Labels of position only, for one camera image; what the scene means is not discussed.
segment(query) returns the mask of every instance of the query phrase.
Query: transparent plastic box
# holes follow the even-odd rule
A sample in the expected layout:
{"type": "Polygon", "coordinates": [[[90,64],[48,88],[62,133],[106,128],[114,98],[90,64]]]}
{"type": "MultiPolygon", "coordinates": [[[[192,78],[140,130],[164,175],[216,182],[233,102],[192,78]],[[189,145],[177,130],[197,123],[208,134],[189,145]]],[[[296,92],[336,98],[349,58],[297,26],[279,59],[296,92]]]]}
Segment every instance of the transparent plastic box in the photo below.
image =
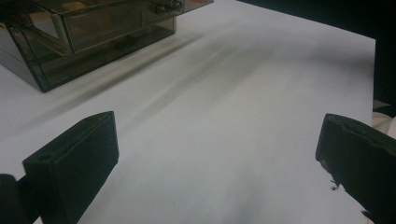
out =
{"type": "Polygon", "coordinates": [[[24,60],[29,74],[0,62],[42,91],[161,40],[176,31],[175,16],[212,0],[17,0],[0,6],[0,57],[24,60]],[[5,50],[9,39],[21,54],[5,50]]]}

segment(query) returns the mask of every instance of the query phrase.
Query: white table surface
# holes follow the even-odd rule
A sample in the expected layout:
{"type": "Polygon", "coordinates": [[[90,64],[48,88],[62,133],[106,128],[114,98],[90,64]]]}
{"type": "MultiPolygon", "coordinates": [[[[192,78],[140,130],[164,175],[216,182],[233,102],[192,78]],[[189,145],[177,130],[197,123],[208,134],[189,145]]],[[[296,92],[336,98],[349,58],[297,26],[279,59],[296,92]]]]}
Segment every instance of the white table surface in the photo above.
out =
{"type": "Polygon", "coordinates": [[[371,122],[375,41],[231,0],[177,29],[45,94],[0,66],[1,173],[114,110],[120,161],[80,224],[365,223],[315,151],[326,113],[371,122]]]}

